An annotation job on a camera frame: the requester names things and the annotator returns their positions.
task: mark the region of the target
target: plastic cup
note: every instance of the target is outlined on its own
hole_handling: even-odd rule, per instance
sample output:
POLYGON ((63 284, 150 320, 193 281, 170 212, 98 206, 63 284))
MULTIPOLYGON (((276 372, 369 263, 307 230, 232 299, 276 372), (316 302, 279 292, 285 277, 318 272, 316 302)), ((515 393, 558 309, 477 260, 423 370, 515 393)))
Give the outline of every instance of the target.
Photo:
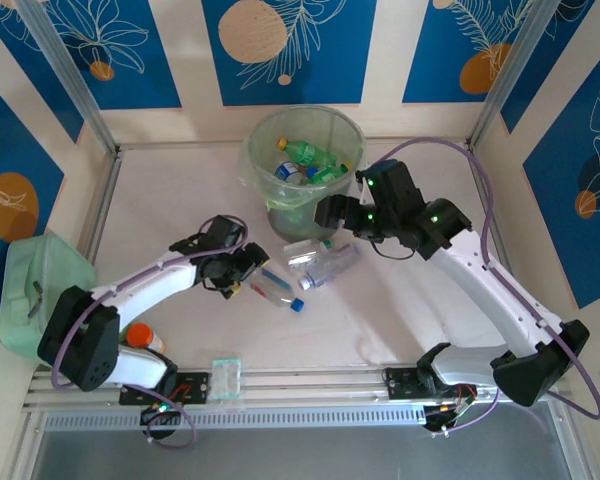
POLYGON ((366 141, 360 128, 338 110, 319 106, 291 107, 262 120, 243 142, 239 159, 241 181, 262 195, 273 230, 289 242, 325 240, 335 230, 313 221, 316 204, 328 195, 347 194, 360 165, 366 141), (280 137, 304 140, 333 153, 349 171, 326 185, 292 185, 273 174, 280 160, 280 137))

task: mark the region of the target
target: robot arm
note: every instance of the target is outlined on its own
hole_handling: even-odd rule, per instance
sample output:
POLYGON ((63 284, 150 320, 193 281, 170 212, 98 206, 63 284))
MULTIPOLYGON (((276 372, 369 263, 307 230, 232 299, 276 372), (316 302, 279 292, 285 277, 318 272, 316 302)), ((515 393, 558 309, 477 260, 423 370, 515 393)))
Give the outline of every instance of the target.
POLYGON ((205 251, 229 250, 243 234, 240 224, 217 216, 209 229, 174 243, 150 267, 89 292, 78 287, 65 290, 38 346, 38 356, 53 364, 69 329, 80 315, 101 298, 114 292, 96 307, 69 344, 60 372, 83 391, 103 384, 132 384, 168 396, 175 385, 177 367, 168 358, 149 349, 119 345, 119 335, 135 318, 171 295, 199 283, 220 292, 226 299, 240 282, 266 263, 267 254, 255 243, 230 253, 204 255, 205 251), (188 260, 192 254, 202 253, 188 260), (128 287, 117 291, 118 285, 128 287))
POLYGON ((565 352, 523 306, 516 294, 534 305, 546 322, 577 354, 589 332, 579 320, 564 323, 540 305, 497 261, 485 265, 479 235, 455 205, 445 199, 426 203, 402 162, 385 160, 358 172, 363 192, 373 204, 335 195, 318 203, 315 221, 344 228, 359 238, 381 243, 397 237, 446 272, 480 307, 505 345, 488 348, 458 348, 448 343, 435 346, 417 364, 419 385, 430 395, 456 384, 497 385, 513 401, 530 406, 566 370, 565 352), (500 275, 512 289, 498 280, 500 275))

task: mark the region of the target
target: green plastic container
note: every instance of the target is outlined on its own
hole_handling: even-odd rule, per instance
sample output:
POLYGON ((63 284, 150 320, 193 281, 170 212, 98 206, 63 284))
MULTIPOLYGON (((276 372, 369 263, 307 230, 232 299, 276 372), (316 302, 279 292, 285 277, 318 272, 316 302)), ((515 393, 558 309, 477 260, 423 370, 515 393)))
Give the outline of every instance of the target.
POLYGON ((53 233, 9 245, 0 301, 0 341, 27 358, 38 344, 60 294, 77 285, 90 290, 96 271, 82 255, 53 233))
POLYGON ((338 110, 291 107, 262 120, 242 145, 238 175, 262 195, 273 230, 289 242, 325 240, 335 230, 313 221, 316 204, 327 195, 347 194, 363 160, 366 142, 360 128, 338 110), (335 155, 349 171, 326 185, 291 185, 273 174, 279 163, 278 141, 302 140, 335 155))

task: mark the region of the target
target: clear plastic bottle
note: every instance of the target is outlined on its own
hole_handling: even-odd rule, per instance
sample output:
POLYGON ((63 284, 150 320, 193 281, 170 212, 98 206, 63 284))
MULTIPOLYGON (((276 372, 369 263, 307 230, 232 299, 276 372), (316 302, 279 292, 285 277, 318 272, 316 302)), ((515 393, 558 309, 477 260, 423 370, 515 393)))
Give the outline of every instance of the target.
POLYGON ((355 265, 360 258, 360 249, 352 243, 347 243, 344 247, 323 255, 316 263, 307 267, 298 283, 303 290, 319 288, 355 265))
POLYGON ((287 266, 290 269, 305 268, 316 262, 322 255, 334 247, 331 240, 303 240, 282 248, 287 266))
POLYGON ((293 294, 293 287, 266 268, 252 273, 247 283, 251 290, 278 307, 288 307, 294 312, 304 307, 304 302, 293 294))

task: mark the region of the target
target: white table surface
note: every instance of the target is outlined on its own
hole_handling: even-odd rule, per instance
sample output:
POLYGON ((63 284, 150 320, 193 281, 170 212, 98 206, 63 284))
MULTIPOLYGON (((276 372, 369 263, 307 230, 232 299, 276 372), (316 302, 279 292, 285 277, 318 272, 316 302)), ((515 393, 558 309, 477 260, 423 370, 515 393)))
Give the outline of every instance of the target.
MULTIPOLYGON (((375 160, 397 141, 369 142, 375 160)), ((285 244, 269 227, 258 193, 236 175, 239 145, 131 150, 122 169, 96 259, 101 284, 154 261, 173 242, 216 214, 243 218, 250 240, 278 258, 285 244)), ((469 166, 437 145, 417 145, 396 155, 406 161, 427 200, 446 197, 481 228, 484 211, 469 166)), ((318 290, 296 294, 301 313, 277 308, 248 289, 229 301, 201 287, 177 294, 139 317, 166 344, 181 368, 207 368, 212 360, 239 357, 243 368, 342 367, 413 363, 439 342, 487 346, 502 338, 482 312, 444 273, 419 257, 394 261, 361 247, 362 262, 318 290)), ((408 251, 385 242, 387 254, 408 251)))

